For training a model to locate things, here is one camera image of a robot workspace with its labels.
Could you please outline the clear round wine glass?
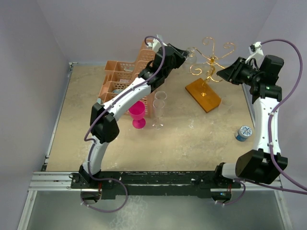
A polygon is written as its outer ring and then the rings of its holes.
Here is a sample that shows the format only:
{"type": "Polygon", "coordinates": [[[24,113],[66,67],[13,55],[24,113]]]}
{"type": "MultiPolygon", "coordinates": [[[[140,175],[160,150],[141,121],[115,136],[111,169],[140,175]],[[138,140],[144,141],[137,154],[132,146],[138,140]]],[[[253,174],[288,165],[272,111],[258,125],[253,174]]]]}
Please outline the clear round wine glass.
{"type": "Polygon", "coordinates": [[[155,115],[163,117],[165,113],[167,94],[165,91],[157,91],[154,98],[153,106],[155,109],[155,115]]]}

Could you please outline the clear wine glass back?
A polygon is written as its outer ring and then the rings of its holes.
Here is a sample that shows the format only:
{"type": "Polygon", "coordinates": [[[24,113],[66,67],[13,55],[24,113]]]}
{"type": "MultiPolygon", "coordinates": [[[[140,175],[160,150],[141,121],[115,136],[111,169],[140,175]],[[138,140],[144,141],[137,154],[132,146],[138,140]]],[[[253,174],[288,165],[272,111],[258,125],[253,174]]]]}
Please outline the clear wine glass back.
{"type": "Polygon", "coordinates": [[[164,122],[162,120],[164,114],[165,102],[161,99],[156,99],[153,101],[153,128],[162,129],[164,127],[164,122]]]}

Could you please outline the pink wine glass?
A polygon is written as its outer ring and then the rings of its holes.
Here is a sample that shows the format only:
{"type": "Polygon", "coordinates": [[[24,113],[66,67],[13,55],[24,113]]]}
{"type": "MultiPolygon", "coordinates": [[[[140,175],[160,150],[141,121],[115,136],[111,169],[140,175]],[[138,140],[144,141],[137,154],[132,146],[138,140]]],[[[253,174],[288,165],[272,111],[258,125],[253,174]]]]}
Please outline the pink wine glass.
{"type": "Polygon", "coordinates": [[[145,105],[142,101],[136,102],[128,112],[132,118],[132,125],[136,129],[142,129],[146,125],[145,116],[145,105]]]}

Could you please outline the clear ribbed flute glass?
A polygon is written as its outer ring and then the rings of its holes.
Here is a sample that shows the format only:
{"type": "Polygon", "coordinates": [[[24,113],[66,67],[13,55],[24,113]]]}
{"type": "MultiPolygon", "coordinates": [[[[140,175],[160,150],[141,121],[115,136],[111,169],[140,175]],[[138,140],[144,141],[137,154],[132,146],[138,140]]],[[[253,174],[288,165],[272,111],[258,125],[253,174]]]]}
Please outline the clear ribbed flute glass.
{"type": "Polygon", "coordinates": [[[221,102],[218,106],[218,112],[220,114],[227,114],[231,111],[232,106],[232,100],[228,97],[223,97],[221,98],[221,102]]]}

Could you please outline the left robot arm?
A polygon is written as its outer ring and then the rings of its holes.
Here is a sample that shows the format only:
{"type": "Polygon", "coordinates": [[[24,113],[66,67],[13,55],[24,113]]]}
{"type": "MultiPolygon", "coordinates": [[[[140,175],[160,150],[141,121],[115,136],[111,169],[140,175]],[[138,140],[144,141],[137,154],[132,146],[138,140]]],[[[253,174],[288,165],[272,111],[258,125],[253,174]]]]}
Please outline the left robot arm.
{"type": "Polygon", "coordinates": [[[103,105],[93,105],[90,127],[84,137],[84,141],[90,141],[92,146],[79,169],[84,185],[88,188],[97,186],[105,151],[119,134],[118,120],[134,104],[159,88],[170,72],[186,61],[188,55],[187,50],[180,50],[171,44],[160,47],[154,59],[147,63],[124,91],[103,105]]]}

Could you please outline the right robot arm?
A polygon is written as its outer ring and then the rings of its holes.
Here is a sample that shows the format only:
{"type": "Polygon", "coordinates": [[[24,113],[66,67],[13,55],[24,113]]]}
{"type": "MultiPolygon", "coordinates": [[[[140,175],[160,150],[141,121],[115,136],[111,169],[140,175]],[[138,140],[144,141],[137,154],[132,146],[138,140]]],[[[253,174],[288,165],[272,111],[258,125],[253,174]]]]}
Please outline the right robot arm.
{"type": "Polygon", "coordinates": [[[231,66],[217,75],[232,84],[250,86],[255,113],[254,143],[250,151],[240,156],[236,163],[220,164],[221,171],[213,176],[217,187],[225,187],[230,179],[245,179],[262,184],[271,184],[284,170],[288,159],[281,156],[278,141],[278,109],[282,89],[276,85],[284,60],[266,55],[260,68],[253,68],[239,57],[231,66]]]}

